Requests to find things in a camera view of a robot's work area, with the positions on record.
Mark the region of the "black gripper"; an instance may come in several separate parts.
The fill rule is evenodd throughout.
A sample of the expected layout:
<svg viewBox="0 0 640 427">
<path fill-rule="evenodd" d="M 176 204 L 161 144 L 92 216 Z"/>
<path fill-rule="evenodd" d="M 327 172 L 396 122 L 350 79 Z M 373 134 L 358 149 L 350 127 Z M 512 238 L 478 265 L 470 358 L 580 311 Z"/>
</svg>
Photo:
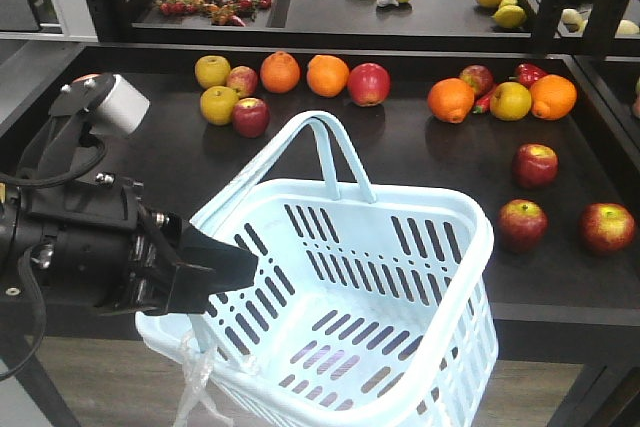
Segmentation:
<svg viewBox="0 0 640 427">
<path fill-rule="evenodd" d="M 258 256 L 145 206 L 127 178 L 14 189 L 15 288 L 106 315 L 202 314 L 214 294 L 250 287 Z"/>
</svg>

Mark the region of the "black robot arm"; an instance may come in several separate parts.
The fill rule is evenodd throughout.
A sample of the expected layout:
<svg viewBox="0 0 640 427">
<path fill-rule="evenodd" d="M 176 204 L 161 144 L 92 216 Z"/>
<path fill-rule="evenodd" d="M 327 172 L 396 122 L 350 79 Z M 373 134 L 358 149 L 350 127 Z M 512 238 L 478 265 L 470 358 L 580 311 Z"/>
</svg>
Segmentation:
<svg viewBox="0 0 640 427">
<path fill-rule="evenodd" d="M 105 175 L 50 188 L 10 186 L 1 204 L 1 283 L 24 259 L 45 299 L 102 315 L 200 314 L 213 294 L 250 287 L 258 258 L 178 215 L 143 187 Z"/>
</svg>

